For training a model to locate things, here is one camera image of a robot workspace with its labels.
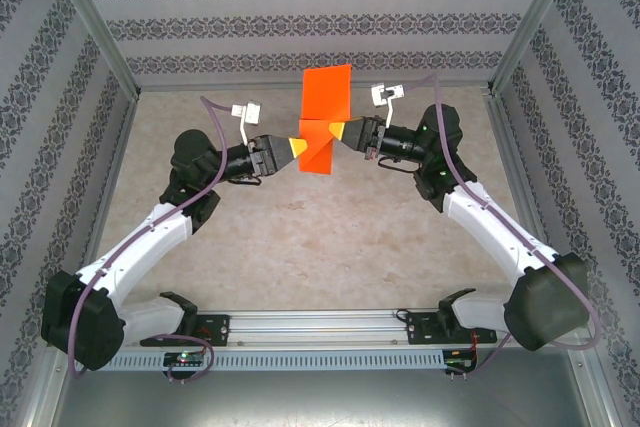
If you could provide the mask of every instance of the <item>floor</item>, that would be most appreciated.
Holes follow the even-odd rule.
[[[445,88],[458,109],[460,155],[511,215],[515,208],[479,87]],[[219,145],[199,97],[262,104],[249,137],[295,136],[301,91],[143,93],[111,203],[100,253],[148,214],[165,189],[173,142],[199,128]],[[416,126],[432,103],[429,88],[394,103],[393,123]],[[352,114],[375,115],[368,89],[352,91]],[[238,119],[222,114],[229,145]],[[303,310],[434,307],[465,287],[508,293],[505,276],[460,226],[423,201],[410,175],[367,162],[337,143],[333,174],[302,173],[296,163],[259,188],[222,184],[211,219],[134,289],[128,301],[173,290],[201,310]]]
[[[467,382],[451,382],[437,370],[218,371],[176,387],[158,372],[67,379],[53,425],[87,425],[87,419],[94,427],[591,425],[567,355],[558,349],[505,349]]]

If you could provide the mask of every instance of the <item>enclosure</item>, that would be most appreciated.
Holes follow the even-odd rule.
[[[0,0],[0,425],[640,425],[639,27],[640,0]],[[47,281],[138,226],[181,132],[218,143],[200,97],[259,102],[249,137],[296,137],[303,71],[341,64],[353,117],[381,114],[373,84],[438,74],[465,164],[588,265],[596,349],[512,342],[467,383],[402,360],[421,351],[398,309],[512,286],[410,175],[335,142],[331,175],[294,162],[257,188],[217,186],[211,220],[127,297],[171,290],[231,315],[218,371],[169,385],[152,364],[162,349],[133,346],[71,379],[40,337]],[[434,91],[394,102],[394,124],[413,129]],[[220,121],[241,143],[238,119]],[[367,356],[396,359],[346,368]],[[265,372],[264,359],[292,363]]]

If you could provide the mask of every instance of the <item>beige floor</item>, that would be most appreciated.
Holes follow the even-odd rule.
[[[130,232],[167,185],[173,141],[200,128],[219,145],[201,92],[142,95],[101,243],[101,253]],[[299,90],[205,93],[224,105],[262,103],[249,135],[295,136]],[[512,215],[513,201],[489,119],[475,87],[445,88],[462,118],[460,153]],[[415,126],[432,103],[416,89],[395,103],[394,123]],[[374,115],[368,89],[352,93],[354,115]],[[237,119],[223,114],[230,145]],[[201,309],[364,309],[433,307],[464,287],[508,291],[506,278],[474,239],[415,190],[410,175],[378,168],[343,145],[333,174],[299,172],[297,163],[260,188],[223,184],[212,218],[170,252],[130,301],[173,290]]]

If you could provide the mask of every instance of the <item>cable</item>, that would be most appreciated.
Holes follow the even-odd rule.
[[[176,379],[175,377],[173,377],[171,375],[171,372],[173,371],[173,368],[176,365],[180,365],[180,364],[171,364],[169,366],[169,370],[167,371],[167,377],[169,378],[169,382],[173,382],[174,380],[180,382],[181,384],[186,384],[187,382],[193,382],[194,380],[198,380],[200,377],[202,377],[203,375],[205,375],[207,372],[209,372],[211,370],[211,367],[213,367],[213,362],[214,362],[214,351],[213,351],[213,346],[207,342],[204,339],[200,339],[198,337],[190,337],[188,335],[178,335],[178,334],[162,334],[162,335],[156,335],[154,337],[154,339],[158,339],[158,340],[163,340],[163,339],[175,339],[175,340],[189,340],[191,342],[197,342],[200,345],[202,345],[202,353],[204,354],[204,352],[206,350],[209,350],[209,352],[211,353],[211,357],[209,358],[209,362],[207,363],[206,367],[204,369],[202,369],[199,372],[196,372],[195,374],[193,374],[191,377],[187,378],[187,379]]]
[[[150,230],[155,229],[156,226],[158,226],[159,224],[161,224],[165,220],[169,219],[170,217],[172,217],[176,213],[186,209],[191,204],[193,204],[194,202],[197,202],[202,197],[207,195],[216,186],[216,184],[220,181],[220,179],[222,178],[222,175],[224,174],[224,171],[225,171],[225,169],[227,167],[228,153],[227,153],[227,141],[226,141],[226,139],[224,137],[224,132],[222,131],[222,125],[220,124],[220,120],[218,120],[218,117],[217,117],[216,113],[213,111],[213,108],[209,105],[209,104],[213,104],[213,102],[205,99],[204,97],[201,97],[200,99],[201,100],[204,99],[204,100],[202,100],[202,103],[204,104],[205,108],[207,109],[207,112],[209,112],[209,116],[211,117],[211,120],[213,120],[213,123],[214,123],[214,125],[216,127],[216,130],[218,131],[218,136],[220,137],[220,145],[221,145],[221,149],[222,149],[222,159],[221,159],[221,162],[220,162],[220,168],[218,169],[218,172],[216,173],[216,175],[213,178],[213,180],[211,181],[211,183],[209,185],[207,185],[204,189],[202,189],[196,195],[194,195],[193,197],[191,197],[187,201],[183,202],[179,206],[175,207],[174,209],[171,209],[169,212],[167,212],[166,214],[164,214],[161,217],[159,217],[158,220],[156,220],[155,222],[152,222],[152,223],[150,223],[148,225],[145,225],[142,229],[137,231],[129,239],[127,239],[125,242],[123,242],[122,245],[113,253],[113,255],[111,255],[111,257],[109,257],[105,261],[105,263],[102,265],[102,267],[96,271],[96,273],[94,274],[92,279],[89,281],[87,286],[84,288],[84,290],[82,291],[82,294],[80,294],[80,298],[78,299],[78,303],[76,304],[76,307],[73,310],[73,315],[71,317],[71,324],[69,326],[69,339],[68,339],[68,343],[67,343],[67,356],[68,356],[69,372],[71,373],[71,375],[75,379],[79,379],[87,370],[87,368],[84,367],[80,372],[78,372],[76,370],[76,365],[75,365],[76,333],[77,333],[77,329],[78,329],[78,321],[80,320],[80,313],[82,312],[82,307],[84,306],[84,303],[87,300],[87,297],[89,297],[89,294],[91,293],[91,291],[93,290],[95,285],[98,283],[100,278],[104,277],[105,275],[107,275],[107,271],[109,270],[109,268],[111,268],[111,266],[116,261],[116,259],[118,257],[120,257],[120,255],[122,255],[122,253],[125,250],[127,250],[136,240],[138,240],[140,237],[142,237],[144,234],[146,234]],[[198,339],[197,337],[192,337],[189,340],[193,340],[194,342],[202,343],[201,342],[202,339]]]
[[[494,360],[496,360],[496,357],[498,356],[498,354],[500,353],[500,351],[502,350],[502,348],[507,344],[507,342],[509,342],[509,339],[511,339],[511,334],[507,334],[504,336],[504,338],[502,339],[502,341],[498,344],[498,347],[495,348],[495,350],[493,352],[491,352],[491,354],[489,355],[489,357],[487,357],[485,359],[484,362],[482,362],[478,367],[476,367],[475,369],[473,369],[471,372],[469,372],[467,375],[471,376],[471,375],[476,375],[478,372],[480,372],[482,369],[486,369],[487,365],[489,365],[491,362],[493,362]]]
[[[200,100],[204,104],[205,107],[210,107],[212,109],[224,110],[225,112],[231,112],[233,110],[232,107],[225,107],[224,105],[214,104],[209,99],[207,99],[204,95],[200,96]]]
[[[417,83],[415,83],[411,87],[408,87],[408,88],[404,89],[404,93],[406,94],[407,92],[411,92],[413,89],[417,89],[418,87],[422,87],[424,85],[428,85],[435,78],[437,78],[436,74],[427,75],[424,79],[418,81]]]
[[[404,313],[404,318],[400,317],[400,313],[403,312]],[[409,323],[408,317],[411,314],[411,312],[409,312],[407,309],[398,309],[396,310],[395,316],[396,319],[398,319],[400,322],[403,322],[405,324]]]
[[[475,330],[471,331],[471,341],[473,344],[469,352],[473,352],[473,359],[471,359],[471,362],[473,362],[474,360],[478,360],[478,334],[476,334]]]
[[[451,152],[449,152],[449,146],[447,144],[444,115],[442,113],[442,92],[440,91],[440,81],[438,80],[437,74],[435,75],[434,89],[436,93],[436,116],[438,118],[438,130],[440,131],[440,144],[442,146],[442,153],[447,162],[447,166],[449,167],[449,170],[453,174],[453,177],[456,179],[460,187],[462,187],[462,189],[469,195],[469,197],[471,197],[478,204],[480,204],[482,209],[487,209],[489,212],[491,212],[493,216],[496,219],[498,219],[500,223],[504,225],[504,227],[522,243],[522,245],[525,246],[525,248],[529,251],[531,255],[534,255],[538,260],[540,260],[544,265],[546,265],[556,276],[558,276],[558,278],[578,298],[578,300],[584,306],[584,308],[587,309],[587,311],[589,312],[589,315],[591,316],[591,319],[593,320],[593,328],[594,328],[593,337],[586,344],[573,345],[573,344],[565,344],[562,342],[550,342],[551,345],[554,345],[556,347],[561,347],[567,350],[588,350],[595,347],[600,341],[600,338],[602,337],[602,324],[600,323],[600,318],[598,317],[598,313],[596,312],[595,308],[593,307],[589,299],[587,299],[587,297],[582,293],[582,291],[573,282],[571,282],[571,280],[566,275],[564,275],[562,271],[558,269],[558,267],[553,265],[553,263],[550,262],[544,255],[538,252],[536,247],[531,242],[529,242],[529,239],[527,239],[524,235],[520,233],[518,229],[516,229],[513,225],[511,225],[511,222],[509,222],[506,218],[504,218],[504,216],[497,209],[495,209],[493,205],[491,205],[491,203],[487,202],[486,200],[481,198],[479,195],[477,195],[462,179],[462,176],[460,175],[460,173],[458,172],[458,170],[456,169],[453,163],[453,160],[451,158]],[[503,341],[503,343],[498,346],[497,350],[502,348],[504,343],[506,342]],[[487,361],[491,360],[491,358],[494,357],[496,354],[497,354],[497,351],[494,352],[491,355],[491,357],[487,359]]]
[[[249,185],[253,187],[258,187],[262,185],[262,179],[260,177],[255,177],[255,176],[247,177],[241,180],[229,179],[227,180],[227,182],[233,185]]]
[[[384,156],[378,159],[378,166],[382,167],[383,169],[393,170],[394,172],[401,172],[403,174],[413,174],[414,172],[416,172],[415,170],[401,169],[400,167],[393,167],[392,165],[385,164],[385,160],[392,160],[394,164],[400,162],[399,160],[394,160],[392,157]]]

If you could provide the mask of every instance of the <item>metal bracket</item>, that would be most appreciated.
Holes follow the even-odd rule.
[[[231,107],[231,115],[240,117],[240,135],[244,145],[249,142],[247,133],[244,131],[244,124],[258,125],[260,122],[260,104],[249,102],[247,105],[234,105]]]
[[[193,332],[189,335],[204,339],[213,347],[226,347],[229,340],[230,323],[231,317],[228,315],[198,314]],[[141,340],[140,345],[142,347],[201,347],[196,342],[173,339],[158,340],[153,337]]]
[[[447,335],[440,324],[437,312],[407,312],[403,319],[407,324],[409,345],[431,344],[471,344],[472,335],[477,335],[478,344],[495,344],[498,336],[495,330],[457,328]]]
[[[399,99],[404,97],[404,88],[402,85],[396,85],[393,87],[386,87],[384,84],[376,84],[371,87],[371,98],[373,99],[373,105],[376,107],[382,107],[386,105],[389,107],[387,112],[386,128],[391,125],[391,117],[393,117],[393,105],[391,101],[393,99]]]
[[[384,127],[384,125],[380,125],[378,126],[378,131],[377,131],[377,142],[376,142],[376,146],[375,147],[367,147],[367,151],[364,153],[364,158],[365,160],[371,160],[374,158],[377,158],[378,155],[380,155],[380,148],[382,147],[382,139],[384,137],[384,131],[386,130],[386,128]]]

